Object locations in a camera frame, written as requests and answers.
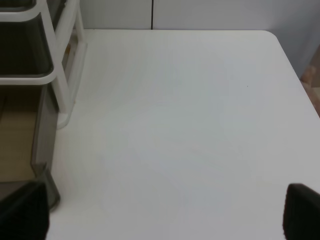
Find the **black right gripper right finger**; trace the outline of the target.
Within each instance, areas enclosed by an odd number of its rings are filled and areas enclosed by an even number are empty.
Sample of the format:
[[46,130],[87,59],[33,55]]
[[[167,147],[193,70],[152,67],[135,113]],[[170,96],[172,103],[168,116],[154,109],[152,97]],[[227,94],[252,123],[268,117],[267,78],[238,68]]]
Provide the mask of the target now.
[[282,228],[286,240],[319,240],[320,194],[301,183],[289,184]]

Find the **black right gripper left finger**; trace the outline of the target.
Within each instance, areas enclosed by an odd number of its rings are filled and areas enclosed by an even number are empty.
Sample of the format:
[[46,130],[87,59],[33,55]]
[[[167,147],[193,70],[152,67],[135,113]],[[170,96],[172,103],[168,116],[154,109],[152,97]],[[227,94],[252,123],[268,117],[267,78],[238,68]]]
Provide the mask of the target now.
[[50,226],[47,189],[30,182],[0,201],[2,240],[44,240]]

